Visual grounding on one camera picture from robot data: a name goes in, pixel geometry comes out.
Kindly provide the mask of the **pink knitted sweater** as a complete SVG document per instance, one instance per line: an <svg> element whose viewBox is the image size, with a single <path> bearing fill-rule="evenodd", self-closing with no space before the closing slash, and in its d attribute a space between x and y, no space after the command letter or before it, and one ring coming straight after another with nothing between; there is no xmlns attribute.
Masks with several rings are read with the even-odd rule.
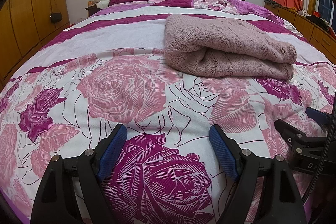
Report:
<svg viewBox="0 0 336 224"><path fill-rule="evenodd" d="M177 71L201 77L290 80L295 47L239 19L173 14L165 22L164 56Z"/></svg>

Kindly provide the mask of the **dark clothes on cabinet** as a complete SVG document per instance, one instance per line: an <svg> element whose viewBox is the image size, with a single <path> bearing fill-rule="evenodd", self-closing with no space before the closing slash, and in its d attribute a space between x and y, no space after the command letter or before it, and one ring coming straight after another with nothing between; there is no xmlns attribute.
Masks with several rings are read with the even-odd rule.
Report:
<svg viewBox="0 0 336 224"><path fill-rule="evenodd" d="M329 24L322 18L319 18L315 15L308 15L306 16L306 19L313 22L314 24L322 28L324 31L329 32Z"/></svg>

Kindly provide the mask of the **wooden low cabinet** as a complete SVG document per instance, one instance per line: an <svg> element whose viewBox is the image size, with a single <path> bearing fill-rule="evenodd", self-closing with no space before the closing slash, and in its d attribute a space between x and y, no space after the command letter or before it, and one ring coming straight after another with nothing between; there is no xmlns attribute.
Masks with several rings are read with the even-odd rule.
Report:
<svg viewBox="0 0 336 224"><path fill-rule="evenodd" d="M333 38L331 34L290 9L283 8L279 5L269 5L267 3L264 4L264 7L280 18L293 24L310 45L322 52L333 64L335 64L335 38Z"/></svg>

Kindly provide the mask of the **floral pink purple bedspread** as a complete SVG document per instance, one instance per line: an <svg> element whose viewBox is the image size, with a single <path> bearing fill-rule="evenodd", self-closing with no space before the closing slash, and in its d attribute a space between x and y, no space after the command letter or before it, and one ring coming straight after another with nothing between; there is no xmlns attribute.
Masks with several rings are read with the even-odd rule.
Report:
<svg viewBox="0 0 336 224"><path fill-rule="evenodd" d="M249 77L255 65L229 63L230 77L176 71L163 55L165 25L187 15L202 34L219 23L254 42L264 36L295 48L293 78ZM207 132L224 132L260 156L286 155L274 127L284 119L310 136L322 130L308 106L330 111L335 63L290 23L219 11L207 3L119 0L58 34L20 66L1 92L1 193L29 222L51 157L75 156L127 127L127 141L104 191L125 223L214 223L232 182Z"/></svg>

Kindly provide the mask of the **small black hanging bag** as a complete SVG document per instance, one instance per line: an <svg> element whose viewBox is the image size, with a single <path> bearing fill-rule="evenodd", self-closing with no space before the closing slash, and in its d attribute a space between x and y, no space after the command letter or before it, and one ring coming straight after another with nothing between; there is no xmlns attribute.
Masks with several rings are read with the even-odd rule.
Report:
<svg viewBox="0 0 336 224"><path fill-rule="evenodd" d="M60 12L51 13L50 14L50 20L51 20L52 23L58 23L58 22L61 22L63 20L63 16Z"/></svg>

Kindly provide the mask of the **orange wooden wardrobe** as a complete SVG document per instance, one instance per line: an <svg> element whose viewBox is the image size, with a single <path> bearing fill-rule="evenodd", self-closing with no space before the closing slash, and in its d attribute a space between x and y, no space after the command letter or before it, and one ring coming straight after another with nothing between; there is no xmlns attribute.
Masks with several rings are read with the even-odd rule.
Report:
<svg viewBox="0 0 336 224"><path fill-rule="evenodd" d="M52 23L50 14L56 12L63 20ZM1 87L69 25L66 0L6 0L1 8Z"/></svg>

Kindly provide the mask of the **dark wooden nightstand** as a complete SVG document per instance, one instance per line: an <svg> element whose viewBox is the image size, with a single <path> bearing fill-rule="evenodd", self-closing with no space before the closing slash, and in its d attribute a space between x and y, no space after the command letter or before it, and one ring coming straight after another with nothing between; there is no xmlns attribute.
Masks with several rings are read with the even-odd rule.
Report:
<svg viewBox="0 0 336 224"><path fill-rule="evenodd" d="M90 16L94 15L95 13L101 11L101 9L97 7L97 5L88 6L86 8L86 10L88 11L88 17L90 17Z"/></svg>

